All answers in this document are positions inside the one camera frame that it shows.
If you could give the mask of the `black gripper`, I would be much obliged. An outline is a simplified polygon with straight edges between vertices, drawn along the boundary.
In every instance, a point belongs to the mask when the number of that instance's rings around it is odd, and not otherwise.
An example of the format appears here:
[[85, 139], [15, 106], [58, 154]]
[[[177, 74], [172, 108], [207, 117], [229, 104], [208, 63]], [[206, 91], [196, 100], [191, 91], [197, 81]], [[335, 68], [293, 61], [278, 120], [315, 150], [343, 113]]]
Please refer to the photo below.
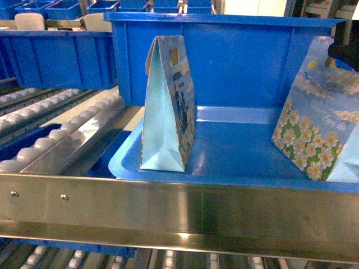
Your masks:
[[328, 56], [358, 70], [358, 20], [336, 24], [334, 42], [329, 45]]

